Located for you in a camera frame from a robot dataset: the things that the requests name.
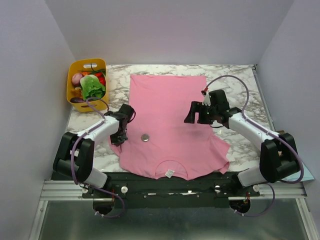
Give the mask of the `pink t-shirt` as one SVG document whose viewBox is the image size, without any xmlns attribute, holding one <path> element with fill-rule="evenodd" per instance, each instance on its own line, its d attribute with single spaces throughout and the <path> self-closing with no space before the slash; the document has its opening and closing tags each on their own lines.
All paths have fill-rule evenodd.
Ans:
<svg viewBox="0 0 320 240">
<path fill-rule="evenodd" d="M 129 105 L 134 120 L 127 141 L 111 146 L 119 165 L 130 173 L 159 179 L 192 180 L 229 168 L 229 144 L 204 124 L 184 123 L 191 102 L 202 102 L 204 76 L 131 75 Z M 141 135 L 148 134 L 143 142 Z"/>
</svg>

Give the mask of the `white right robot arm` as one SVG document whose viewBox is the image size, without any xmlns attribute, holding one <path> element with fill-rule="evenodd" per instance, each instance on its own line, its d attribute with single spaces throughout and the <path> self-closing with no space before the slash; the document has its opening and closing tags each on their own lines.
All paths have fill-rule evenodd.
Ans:
<svg viewBox="0 0 320 240">
<path fill-rule="evenodd" d="M 232 177 L 230 191 L 234 195 L 243 195 L 252 185 L 283 182 L 292 174 L 304 174 L 292 135 L 267 129 L 245 116 L 244 111 L 238 107 L 230 107 L 226 94 L 221 89 L 209 93 L 203 90 L 202 93 L 204 100 L 191 102 L 185 123 L 211 125 L 218 122 L 241 134 L 260 150 L 258 166 L 238 172 Z"/>
</svg>

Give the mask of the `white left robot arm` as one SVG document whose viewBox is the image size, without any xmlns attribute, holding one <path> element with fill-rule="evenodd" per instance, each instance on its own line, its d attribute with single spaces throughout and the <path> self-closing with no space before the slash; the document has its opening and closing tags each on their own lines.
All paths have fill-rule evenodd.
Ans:
<svg viewBox="0 0 320 240">
<path fill-rule="evenodd" d="M 95 148 L 106 139 L 116 147 L 127 141 L 127 124 L 135 114 L 131 106 L 122 104 L 118 111 L 104 113 L 91 127 L 78 133 L 66 132 L 61 138 L 53 170 L 71 177 L 76 183 L 91 185 L 99 197 L 107 197 L 112 178 L 93 167 Z"/>
</svg>

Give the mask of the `green toy lettuce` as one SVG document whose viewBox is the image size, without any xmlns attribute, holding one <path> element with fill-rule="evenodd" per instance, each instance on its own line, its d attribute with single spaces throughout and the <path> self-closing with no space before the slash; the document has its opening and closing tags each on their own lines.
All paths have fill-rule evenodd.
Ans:
<svg viewBox="0 0 320 240">
<path fill-rule="evenodd" d="M 101 99 L 106 93 L 106 87 L 103 86 L 93 74 L 85 75 L 80 80 L 80 86 L 82 88 L 82 98 L 84 100 L 91 97 Z"/>
</svg>

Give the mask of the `red toy pepper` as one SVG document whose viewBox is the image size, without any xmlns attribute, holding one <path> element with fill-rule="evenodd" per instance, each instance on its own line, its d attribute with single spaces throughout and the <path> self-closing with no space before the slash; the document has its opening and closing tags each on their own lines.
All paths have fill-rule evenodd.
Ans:
<svg viewBox="0 0 320 240">
<path fill-rule="evenodd" d="M 97 72 L 94 74 L 99 82 L 103 85 L 103 86 L 106 86 L 106 78 L 105 78 L 105 75 L 100 71 L 100 72 Z"/>
</svg>

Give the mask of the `purple toy eggplant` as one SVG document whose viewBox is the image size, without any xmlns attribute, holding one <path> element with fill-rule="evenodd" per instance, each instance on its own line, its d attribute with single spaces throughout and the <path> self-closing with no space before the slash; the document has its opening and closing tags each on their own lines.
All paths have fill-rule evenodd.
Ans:
<svg viewBox="0 0 320 240">
<path fill-rule="evenodd" d="M 70 99 L 70 103 L 72 104 L 82 104 L 85 103 L 86 101 L 82 99 L 81 97 L 73 97 Z"/>
</svg>

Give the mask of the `purple toy onion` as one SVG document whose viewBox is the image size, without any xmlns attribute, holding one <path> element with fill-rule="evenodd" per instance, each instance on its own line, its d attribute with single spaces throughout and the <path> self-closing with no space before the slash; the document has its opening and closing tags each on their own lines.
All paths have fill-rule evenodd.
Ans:
<svg viewBox="0 0 320 240">
<path fill-rule="evenodd" d="M 71 83 L 74 87 L 78 87 L 81 83 L 81 79 L 83 78 L 83 74 L 82 73 L 76 73 L 72 76 L 71 78 Z"/>
</svg>

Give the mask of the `yellow plastic basket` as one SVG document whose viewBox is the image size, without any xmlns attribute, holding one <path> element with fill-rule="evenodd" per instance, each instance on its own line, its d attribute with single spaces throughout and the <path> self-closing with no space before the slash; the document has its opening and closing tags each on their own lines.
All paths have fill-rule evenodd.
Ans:
<svg viewBox="0 0 320 240">
<path fill-rule="evenodd" d="M 68 70 L 66 99 L 80 113 L 105 110 L 109 102 L 106 63 L 101 58 L 78 60 Z"/>
</svg>

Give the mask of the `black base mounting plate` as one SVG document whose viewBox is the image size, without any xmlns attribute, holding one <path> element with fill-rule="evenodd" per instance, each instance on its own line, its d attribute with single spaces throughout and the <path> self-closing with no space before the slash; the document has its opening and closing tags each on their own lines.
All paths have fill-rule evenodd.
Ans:
<svg viewBox="0 0 320 240">
<path fill-rule="evenodd" d="M 179 177 L 151 179 L 128 172 L 111 172 L 111 191 L 126 209 L 228 208 L 230 202 L 258 197 L 253 187 L 232 187 L 233 173 L 211 174 L 185 180 Z"/>
</svg>

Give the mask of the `blue snack bag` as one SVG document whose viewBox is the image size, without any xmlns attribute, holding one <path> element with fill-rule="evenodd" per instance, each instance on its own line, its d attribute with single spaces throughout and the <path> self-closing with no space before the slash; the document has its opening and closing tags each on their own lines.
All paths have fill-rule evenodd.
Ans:
<svg viewBox="0 0 320 240">
<path fill-rule="evenodd" d="M 295 138 L 293 137 L 293 135 L 285 132 L 284 130 L 279 130 L 279 131 L 277 131 L 277 133 L 279 134 L 279 136 L 282 136 L 284 139 L 288 139 L 289 144 L 295 150 L 295 152 L 298 154 L 297 144 L 296 144 L 296 141 L 295 141 Z M 303 166 L 303 177 L 300 179 L 299 182 L 314 180 L 315 178 L 313 177 L 311 172 L 308 170 L 308 168 L 305 166 L 305 164 L 303 163 L 301 158 L 300 158 L 300 160 L 301 160 L 301 164 Z M 292 184 L 293 182 L 297 182 L 298 179 L 300 178 L 300 176 L 301 176 L 301 172 L 298 171 L 294 174 L 291 174 L 291 175 L 283 178 L 282 180 L 280 180 L 280 182 Z"/>
</svg>

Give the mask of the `aluminium frame rail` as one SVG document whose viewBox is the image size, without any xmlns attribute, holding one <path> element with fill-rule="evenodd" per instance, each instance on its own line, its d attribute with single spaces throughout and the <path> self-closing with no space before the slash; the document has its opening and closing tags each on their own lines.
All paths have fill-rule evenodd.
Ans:
<svg viewBox="0 0 320 240">
<path fill-rule="evenodd" d="M 286 184 L 277 182 L 272 184 L 272 188 L 260 184 L 259 196 L 252 196 L 251 199 L 271 199 L 272 189 L 275 192 L 276 199 L 305 199 L 306 190 L 302 183 Z M 110 197 L 96 197 L 93 195 L 85 196 L 80 186 L 75 185 L 72 181 L 48 180 L 45 181 L 41 194 L 41 201 L 110 201 Z"/>
</svg>

